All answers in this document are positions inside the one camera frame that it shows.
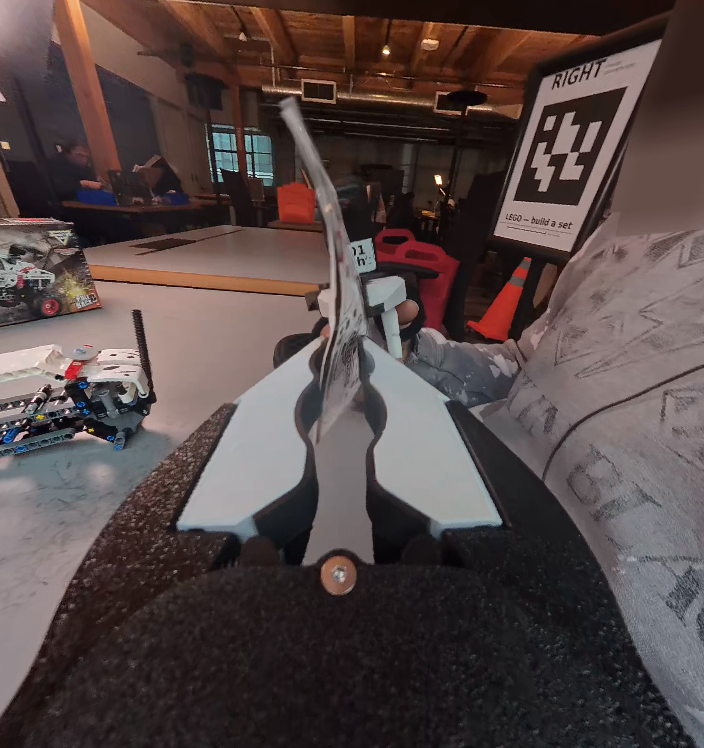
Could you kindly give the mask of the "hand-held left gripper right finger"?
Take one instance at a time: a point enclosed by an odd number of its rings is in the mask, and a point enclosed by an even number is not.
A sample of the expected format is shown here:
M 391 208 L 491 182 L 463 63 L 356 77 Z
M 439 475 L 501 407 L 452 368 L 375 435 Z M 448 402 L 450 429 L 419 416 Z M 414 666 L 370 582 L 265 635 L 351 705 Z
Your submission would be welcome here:
M 375 564 L 396 564 L 412 542 L 501 528 L 495 492 L 455 419 L 460 406 L 376 343 L 359 344 L 366 512 Z

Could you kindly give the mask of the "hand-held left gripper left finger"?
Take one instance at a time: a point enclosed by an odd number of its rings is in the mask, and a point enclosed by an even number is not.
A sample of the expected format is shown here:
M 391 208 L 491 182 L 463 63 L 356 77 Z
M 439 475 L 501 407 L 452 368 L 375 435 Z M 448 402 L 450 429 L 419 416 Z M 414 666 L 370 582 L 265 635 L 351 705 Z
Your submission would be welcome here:
M 316 337 L 247 390 L 177 512 L 177 531 L 270 541 L 302 564 L 318 510 L 312 437 L 321 410 Z

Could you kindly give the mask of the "white sticker sheet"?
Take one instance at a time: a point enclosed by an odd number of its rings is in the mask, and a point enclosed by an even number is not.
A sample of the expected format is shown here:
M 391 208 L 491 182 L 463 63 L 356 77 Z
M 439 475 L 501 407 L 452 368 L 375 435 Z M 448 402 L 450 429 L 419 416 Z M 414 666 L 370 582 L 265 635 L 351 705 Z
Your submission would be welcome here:
M 367 332 L 363 291 L 349 248 L 336 189 L 294 97 L 282 99 L 281 116 L 314 187 L 329 251 L 329 337 L 320 368 L 319 443 L 350 406 L 360 388 L 359 339 Z

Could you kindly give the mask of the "white black toy truck chassis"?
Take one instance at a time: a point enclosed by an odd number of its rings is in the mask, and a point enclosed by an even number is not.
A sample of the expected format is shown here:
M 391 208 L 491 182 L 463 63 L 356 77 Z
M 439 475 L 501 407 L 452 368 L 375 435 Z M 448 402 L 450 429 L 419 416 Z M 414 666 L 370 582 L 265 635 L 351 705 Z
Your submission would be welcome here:
M 37 380 L 24 395 L 0 399 L 0 459 L 87 434 L 125 448 L 157 402 L 141 310 L 131 312 L 135 349 L 100 349 L 92 360 L 65 358 L 52 344 L 0 354 L 0 385 Z

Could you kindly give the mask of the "person's right forearm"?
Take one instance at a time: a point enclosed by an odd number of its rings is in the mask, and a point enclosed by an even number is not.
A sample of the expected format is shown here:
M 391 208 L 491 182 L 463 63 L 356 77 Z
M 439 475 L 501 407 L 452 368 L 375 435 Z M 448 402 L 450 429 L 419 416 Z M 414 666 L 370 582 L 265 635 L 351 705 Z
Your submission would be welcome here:
M 513 341 L 455 342 L 423 328 L 404 364 L 446 398 L 467 408 L 506 399 L 525 357 Z

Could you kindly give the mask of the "grey desk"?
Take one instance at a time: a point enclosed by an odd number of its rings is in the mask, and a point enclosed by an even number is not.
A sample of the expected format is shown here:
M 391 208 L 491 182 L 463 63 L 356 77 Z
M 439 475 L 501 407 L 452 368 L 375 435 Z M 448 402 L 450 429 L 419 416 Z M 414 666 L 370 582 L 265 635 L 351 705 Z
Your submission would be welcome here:
M 107 308 L 0 332 L 0 348 L 131 346 L 157 409 L 113 454 L 80 438 L 0 460 L 0 746 L 477 746 L 475 576 L 366 566 L 215 569 L 224 538 L 169 533 L 233 399 L 302 327 L 289 298 L 102 284 Z

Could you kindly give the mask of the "red chair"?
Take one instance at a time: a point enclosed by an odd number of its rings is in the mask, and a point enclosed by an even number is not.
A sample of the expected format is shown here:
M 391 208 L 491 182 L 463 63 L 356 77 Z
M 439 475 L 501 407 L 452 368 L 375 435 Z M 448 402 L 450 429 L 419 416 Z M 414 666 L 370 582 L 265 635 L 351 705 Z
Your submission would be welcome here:
M 408 229 L 383 229 L 375 237 L 378 271 L 409 274 L 416 279 L 424 304 L 424 326 L 440 330 L 455 281 L 459 261 L 439 245 L 415 240 Z

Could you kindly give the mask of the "orange crate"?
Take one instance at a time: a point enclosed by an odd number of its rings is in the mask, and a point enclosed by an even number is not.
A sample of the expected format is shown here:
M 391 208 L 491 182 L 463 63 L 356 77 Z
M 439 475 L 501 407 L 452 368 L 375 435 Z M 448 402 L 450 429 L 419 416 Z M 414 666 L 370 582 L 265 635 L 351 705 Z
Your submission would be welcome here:
M 282 223 L 310 225 L 315 223 L 315 190 L 300 182 L 280 185 L 276 189 L 279 220 Z

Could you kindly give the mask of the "orange traffic cone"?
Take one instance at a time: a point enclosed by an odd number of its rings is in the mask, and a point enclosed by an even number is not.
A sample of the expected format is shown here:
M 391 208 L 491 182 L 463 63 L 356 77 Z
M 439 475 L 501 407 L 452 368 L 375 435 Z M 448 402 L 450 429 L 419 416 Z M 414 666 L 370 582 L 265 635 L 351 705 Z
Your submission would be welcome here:
M 481 319 L 467 322 L 470 330 L 487 340 L 505 342 L 508 339 L 530 266 L 531 259 L 524 257 Z

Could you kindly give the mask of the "wood-edged grey table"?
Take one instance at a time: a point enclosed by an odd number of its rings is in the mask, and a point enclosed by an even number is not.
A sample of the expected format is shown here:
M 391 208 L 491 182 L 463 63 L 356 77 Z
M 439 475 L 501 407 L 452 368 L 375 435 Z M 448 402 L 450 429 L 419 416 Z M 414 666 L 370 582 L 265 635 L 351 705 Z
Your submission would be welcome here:
M 329 282 L 317 232 L 218 226 L 84 253 L 96 281 L 293 297 Z

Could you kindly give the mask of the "framed marker tag sign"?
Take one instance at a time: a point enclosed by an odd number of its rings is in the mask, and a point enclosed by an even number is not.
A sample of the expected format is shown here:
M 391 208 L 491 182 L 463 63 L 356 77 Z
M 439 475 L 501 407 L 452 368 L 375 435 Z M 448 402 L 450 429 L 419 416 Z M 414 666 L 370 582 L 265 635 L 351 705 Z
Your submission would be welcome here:
M 488 244 L 563 266 L 616 187 L 671 11 L 544 59 L 530 71 Z

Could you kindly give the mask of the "printed toy truck box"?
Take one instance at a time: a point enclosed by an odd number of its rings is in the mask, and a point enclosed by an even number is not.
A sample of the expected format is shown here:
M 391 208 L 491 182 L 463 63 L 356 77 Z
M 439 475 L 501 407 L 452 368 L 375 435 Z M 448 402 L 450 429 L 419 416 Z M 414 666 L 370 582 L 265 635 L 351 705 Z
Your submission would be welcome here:
M 101 306 L 73 224 L 0 219 L 0 328 Z

